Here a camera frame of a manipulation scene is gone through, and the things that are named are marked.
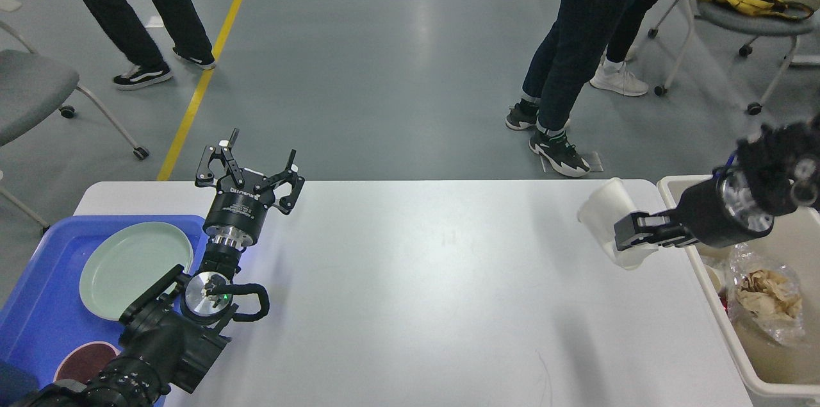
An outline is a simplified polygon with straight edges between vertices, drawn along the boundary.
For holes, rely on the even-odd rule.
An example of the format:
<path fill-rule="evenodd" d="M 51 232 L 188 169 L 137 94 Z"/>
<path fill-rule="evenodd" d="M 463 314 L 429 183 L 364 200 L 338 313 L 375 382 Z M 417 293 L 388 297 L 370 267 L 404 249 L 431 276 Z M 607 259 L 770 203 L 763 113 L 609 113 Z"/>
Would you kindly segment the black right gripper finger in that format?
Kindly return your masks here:
<path fill-rule="evenodd" d="M 695 237 L 679 220 L 674 210 L 650 214 L 630 212 L 613 226 L 615 247 L 625 251 L 643 244 L 661 247 L 685 247 L 695 244 Z"/>

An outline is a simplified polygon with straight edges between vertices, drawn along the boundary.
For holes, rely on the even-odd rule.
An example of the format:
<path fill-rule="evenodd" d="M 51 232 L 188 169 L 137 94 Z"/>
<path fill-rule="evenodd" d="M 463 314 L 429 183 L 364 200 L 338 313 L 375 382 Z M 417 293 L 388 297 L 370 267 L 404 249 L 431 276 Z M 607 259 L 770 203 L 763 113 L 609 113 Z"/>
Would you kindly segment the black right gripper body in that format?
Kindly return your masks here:
<path fill-rule="evenodd" d="M 673 220 L 695 240 L 729 247 L 766 237 L 775 217 L 759 206 L 743 173 L 720 173 L 683 191 Z"/>

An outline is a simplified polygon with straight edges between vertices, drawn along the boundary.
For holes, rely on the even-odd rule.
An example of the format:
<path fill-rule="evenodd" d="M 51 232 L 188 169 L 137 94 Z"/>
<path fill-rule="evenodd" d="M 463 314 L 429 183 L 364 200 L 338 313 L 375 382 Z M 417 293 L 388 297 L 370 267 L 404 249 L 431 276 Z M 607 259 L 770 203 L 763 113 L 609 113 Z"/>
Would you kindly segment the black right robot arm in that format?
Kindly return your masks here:
<path fill-rule="evenodd" d="M 738 140 L 709 179 L 683 191 L 663 212 L 630 212 L 615 223 L 618 252 L 641 245 L 729 247 L 773 231 L 774 220 L 802 206 L 818 209 L 818 118 Z"/>

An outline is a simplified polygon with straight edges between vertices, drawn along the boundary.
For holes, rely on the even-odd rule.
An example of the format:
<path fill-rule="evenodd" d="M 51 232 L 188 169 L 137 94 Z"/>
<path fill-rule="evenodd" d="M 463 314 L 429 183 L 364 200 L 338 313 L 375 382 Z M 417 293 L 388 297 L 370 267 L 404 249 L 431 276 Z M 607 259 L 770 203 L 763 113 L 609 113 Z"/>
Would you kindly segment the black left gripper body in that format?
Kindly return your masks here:
<path fill-rule="evenodd" d="M 249 247 L 258 242 L 268 209 L 275 205 L 270 188 L 255 194 L 229 187 L 216 191 L 203 223 L 209 238 L 228 238 L 235 247 Z"/>

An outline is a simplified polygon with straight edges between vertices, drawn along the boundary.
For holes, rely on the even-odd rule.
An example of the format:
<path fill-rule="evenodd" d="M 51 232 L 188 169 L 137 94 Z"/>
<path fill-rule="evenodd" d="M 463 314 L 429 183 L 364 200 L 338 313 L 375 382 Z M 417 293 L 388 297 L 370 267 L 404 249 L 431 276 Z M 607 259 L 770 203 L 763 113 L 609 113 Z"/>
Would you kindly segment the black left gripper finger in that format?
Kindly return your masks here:
<path fill-rule="evenodd" d="M 295 164 L 296 150 L 291 150 L 284 170 L 273 176 L 262 176 L 256 184 L 258 202 L 268 210 L 274 208 L 283 215 L 289 215 L 298 202 L 302 188 L 306 182 L 300 176 L 298 165 Z"/>
<path fill-rule="evenodd" d="M 220 141 L 215 146 L 205 147 L 195 173 L 196 187 L 213 187 L 217 190 L 225 190 L 226 188 L 244 189 L 246 179 L 243 170 L 233 156 L 233 147 L 237 141 L 238 132 L 240 130 L 234 128 L 227 140 Z M 222 165 L 222 176 L 217 176 L 211 168 L 214 161 Z"/>

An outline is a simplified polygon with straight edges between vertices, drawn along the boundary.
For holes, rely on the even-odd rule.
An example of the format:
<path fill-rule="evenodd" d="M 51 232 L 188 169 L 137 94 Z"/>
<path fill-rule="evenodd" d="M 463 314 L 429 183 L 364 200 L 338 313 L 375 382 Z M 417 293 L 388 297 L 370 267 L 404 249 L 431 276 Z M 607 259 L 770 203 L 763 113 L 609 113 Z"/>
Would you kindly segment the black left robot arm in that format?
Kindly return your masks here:
<path fill-rule="evenodd" d="M 194 174 L 216 190 L 202 234 L 196 215 L 75 215 L 47 232 L 2 308 L 3 406 L 153 406 L 199 386 L 230 322 L 267 316 L 263 285 L 234 277 L 305 180 L 294 155 L 274 176 L 240 167 L 237 137 Z"/>

